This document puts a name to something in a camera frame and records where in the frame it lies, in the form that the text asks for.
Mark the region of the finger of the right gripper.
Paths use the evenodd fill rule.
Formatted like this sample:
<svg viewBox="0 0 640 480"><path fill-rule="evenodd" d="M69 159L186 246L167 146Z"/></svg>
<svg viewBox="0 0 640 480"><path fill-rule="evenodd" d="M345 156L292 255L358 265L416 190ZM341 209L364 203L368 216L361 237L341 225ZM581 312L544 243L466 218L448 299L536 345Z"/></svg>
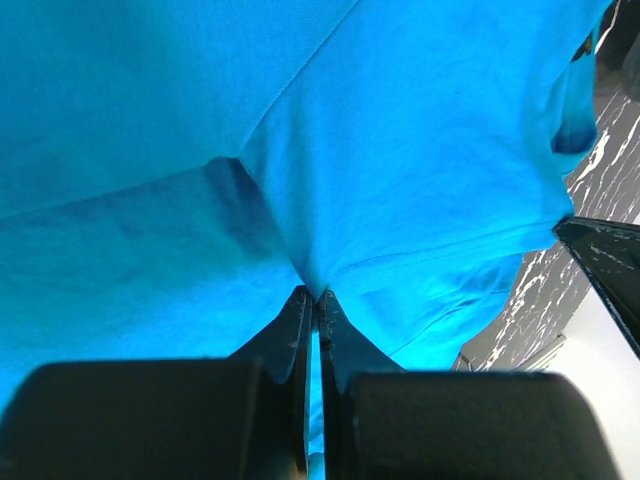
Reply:
<svg viewBox="0 0 640 480"><path fill-rule="evenodd" d="M635 355L639 354L639 227L567 217L553 233L577 262Z"/></svg>

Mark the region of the blue t shirt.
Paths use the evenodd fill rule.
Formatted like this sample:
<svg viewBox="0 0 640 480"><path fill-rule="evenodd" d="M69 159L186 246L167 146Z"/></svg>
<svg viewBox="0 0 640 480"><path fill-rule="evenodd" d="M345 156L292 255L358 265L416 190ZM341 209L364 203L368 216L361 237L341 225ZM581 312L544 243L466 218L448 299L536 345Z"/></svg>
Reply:
<svg viewBox="0 0 640 480"><path fill-rule="evenodd" d="M1 398L292 290L446 370L573 212L605 1L5 1Z"/></svg>

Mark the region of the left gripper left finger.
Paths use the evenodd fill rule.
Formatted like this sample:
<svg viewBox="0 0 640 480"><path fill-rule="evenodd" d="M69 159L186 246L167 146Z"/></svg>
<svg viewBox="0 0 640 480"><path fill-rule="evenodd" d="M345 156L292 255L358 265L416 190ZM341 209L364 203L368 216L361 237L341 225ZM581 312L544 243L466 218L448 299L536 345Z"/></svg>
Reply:
<svg viewBox="0 0 640 480"><path fill-rule="evenodd" d="M266 327L234 352L232 361L254 368L244 479L308 477L309 390L313 298L296 287Z"/></svg>

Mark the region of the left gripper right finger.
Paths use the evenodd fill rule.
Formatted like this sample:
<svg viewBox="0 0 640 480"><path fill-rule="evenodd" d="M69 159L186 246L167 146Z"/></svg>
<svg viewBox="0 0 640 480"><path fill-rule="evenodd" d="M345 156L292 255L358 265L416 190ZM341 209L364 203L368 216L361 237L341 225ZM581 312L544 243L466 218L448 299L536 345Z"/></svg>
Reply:
<svg viewBox="0 0 640 480"><path fill-rule="evenodd" d="M357 479L358 419L351 384L359 375L405 370L385 355L348 319L336 294L317 303L324 418L324 462L328 479Z"/></svg>

